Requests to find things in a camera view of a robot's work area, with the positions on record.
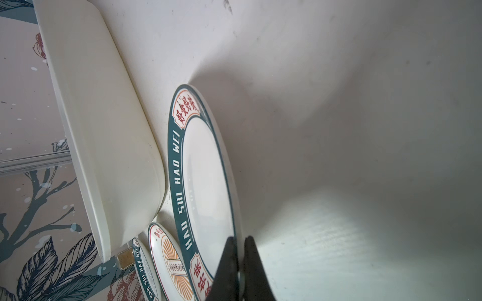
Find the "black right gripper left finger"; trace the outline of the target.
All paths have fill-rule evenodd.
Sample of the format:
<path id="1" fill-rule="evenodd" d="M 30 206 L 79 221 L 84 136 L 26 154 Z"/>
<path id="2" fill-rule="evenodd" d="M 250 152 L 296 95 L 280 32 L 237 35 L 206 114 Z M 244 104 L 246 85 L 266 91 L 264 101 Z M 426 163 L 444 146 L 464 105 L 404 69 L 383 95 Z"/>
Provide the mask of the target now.
<path id="1" fill-rule="evenodd" d="M 239 298 L 238 257 L 234 237 L 228 237 L 207 301 L 235 301 Z"/>

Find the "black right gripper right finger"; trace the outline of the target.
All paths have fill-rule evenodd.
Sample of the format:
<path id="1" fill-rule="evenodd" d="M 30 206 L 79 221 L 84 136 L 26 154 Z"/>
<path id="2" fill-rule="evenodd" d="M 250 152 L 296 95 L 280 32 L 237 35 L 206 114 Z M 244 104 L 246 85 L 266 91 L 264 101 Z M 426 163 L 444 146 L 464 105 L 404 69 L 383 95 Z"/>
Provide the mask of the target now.
<path id="1" fill-rule="evenodd" d="M 248 236 L 244 242 L 244 274 L 244 300 L 276 300 L 269 285 L 256 242 L 252 236 Z"/>

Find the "orange sunburst plate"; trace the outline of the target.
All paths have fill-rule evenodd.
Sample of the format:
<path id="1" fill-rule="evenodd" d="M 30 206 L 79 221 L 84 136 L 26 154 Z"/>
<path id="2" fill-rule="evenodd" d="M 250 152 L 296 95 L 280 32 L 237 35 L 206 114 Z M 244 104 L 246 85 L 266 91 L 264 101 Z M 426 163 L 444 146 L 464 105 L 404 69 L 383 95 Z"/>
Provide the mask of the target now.
<path id="1" fill-rule="evenodd" d="M 165 227 L 152 222 L 148 230 L 154 268 L 166 300 L 196 300 L 179 245 Z"/>

